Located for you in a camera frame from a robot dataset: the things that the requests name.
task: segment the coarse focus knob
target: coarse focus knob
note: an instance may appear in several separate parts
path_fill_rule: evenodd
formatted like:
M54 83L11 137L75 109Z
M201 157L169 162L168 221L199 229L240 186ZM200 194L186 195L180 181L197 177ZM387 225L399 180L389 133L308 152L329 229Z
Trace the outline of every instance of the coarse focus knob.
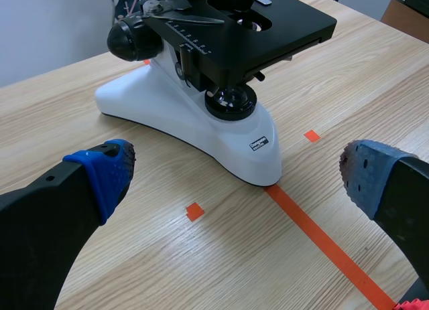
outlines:
M107 47L118 58L142 61L156 57L162 51L162 38L133 13L114 24L107 38Z

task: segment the wooden table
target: wooden table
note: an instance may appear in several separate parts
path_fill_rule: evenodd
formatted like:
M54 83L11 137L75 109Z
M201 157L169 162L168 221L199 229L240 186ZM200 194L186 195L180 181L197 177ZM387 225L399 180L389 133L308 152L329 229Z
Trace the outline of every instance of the wooden table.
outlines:
M279 185L397 301L416 274L351 203L338 162L363 138L429 159L429 46L334 1L301 1L338 19L334 37L251 83L278 126ZM137 152L127 197L80 253L57 309L372 309L263 189L98 112L95 89L140 65L103 54L0 90L1 193L107 139ZM205 215L190 222L193 202Z

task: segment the black microscope stage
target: black microscope stage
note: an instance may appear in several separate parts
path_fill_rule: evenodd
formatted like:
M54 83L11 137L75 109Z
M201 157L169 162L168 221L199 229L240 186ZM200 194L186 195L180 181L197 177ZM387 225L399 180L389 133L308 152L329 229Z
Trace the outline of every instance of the black microscope stage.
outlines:
M231 0L189 0L192 8L181 11L222 19L223 25L144 21L176 51L186 49L193 65L217 86L231 86L332 37L333 17L299 0L270 1L267 6L255 1L246 14L247 23L259 26L253 29L238 23L241 15L232 11Z

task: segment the microscope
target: microscope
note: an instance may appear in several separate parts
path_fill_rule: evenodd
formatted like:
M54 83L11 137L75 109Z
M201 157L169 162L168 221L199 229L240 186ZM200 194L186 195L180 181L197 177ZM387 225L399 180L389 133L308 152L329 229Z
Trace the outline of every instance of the microscope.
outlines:
M139 2L107 44L121 59L150 65L101 86L99 110L180 139L247 183L275 184L278 133L248 83L329 40L336 19L298 0Z

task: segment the orange tape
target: orange tape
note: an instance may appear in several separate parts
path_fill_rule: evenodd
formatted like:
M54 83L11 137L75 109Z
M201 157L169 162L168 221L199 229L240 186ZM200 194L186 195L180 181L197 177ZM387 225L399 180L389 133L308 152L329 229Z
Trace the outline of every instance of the orange tape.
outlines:
M381 288L353 260L336 245L334 240L322 230L278 185L266 187L268 195L289 215L301 230L321 249L335 266L378 310L392 310L396 306Z
M204 214L204 210L197 203L189 205L186 208L186 211L188 212L186 216L188 216L191 222L195 221Z
M307 133L304 134L304 136L307 137L307 139L312 143L315 143L320 139L320 136L317 135L317 133L313 130L308 131Z

